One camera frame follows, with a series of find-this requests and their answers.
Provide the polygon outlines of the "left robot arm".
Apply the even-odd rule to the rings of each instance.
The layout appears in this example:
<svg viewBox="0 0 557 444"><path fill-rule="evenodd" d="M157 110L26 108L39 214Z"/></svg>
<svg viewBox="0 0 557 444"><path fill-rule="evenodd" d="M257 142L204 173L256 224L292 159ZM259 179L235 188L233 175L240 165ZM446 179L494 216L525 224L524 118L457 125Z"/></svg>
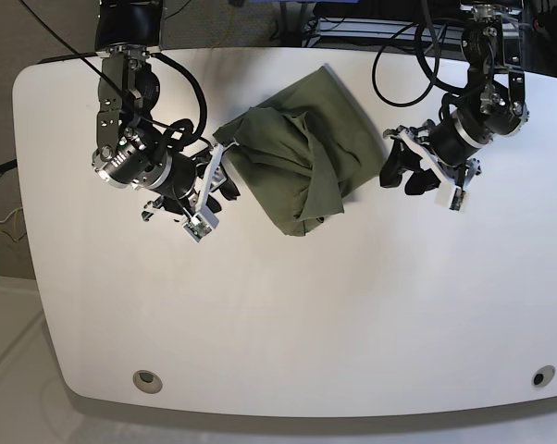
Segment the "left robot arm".
<svg viewBox="0 0 557 444"><path fill-rule="evenodd" d="M437 18L427 2L421 4L423 18L413 26L415 57L427 87L444 92L439 122L385 131L393 141L379 173L385 189L403 186L408 195L422 195L449 185L460 202L481 173L476 153L497 136L514 135L528 120L519 20L523 2L463 1L460 8L470 15L459 22L468 70L466 85L455 87L439 79Z"/></svg>

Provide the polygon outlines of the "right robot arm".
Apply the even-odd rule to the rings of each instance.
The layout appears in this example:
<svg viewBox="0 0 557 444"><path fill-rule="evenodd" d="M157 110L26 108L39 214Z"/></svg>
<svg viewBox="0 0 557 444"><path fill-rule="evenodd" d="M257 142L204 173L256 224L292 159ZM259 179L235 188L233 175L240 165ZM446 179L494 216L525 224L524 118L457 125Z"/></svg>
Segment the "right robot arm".
<svg viewBox="0 0 557 444"><path fill-rule="evenodd" d="M161 55L165 4L162 1L103 1L94 49L102 59L98 85L96 149L92 166L100 178L117 188L128 186L156 193L142 210L149 221L165 211L175 219L192 217L203 203L212 213L220 203L204 188L213 162L211 144L187 156L185 147L203 138L207 120L204 92L191 72ZM152 116L161 93L149 59L163 62L192 86L199 117L157 124Z"/></svg>

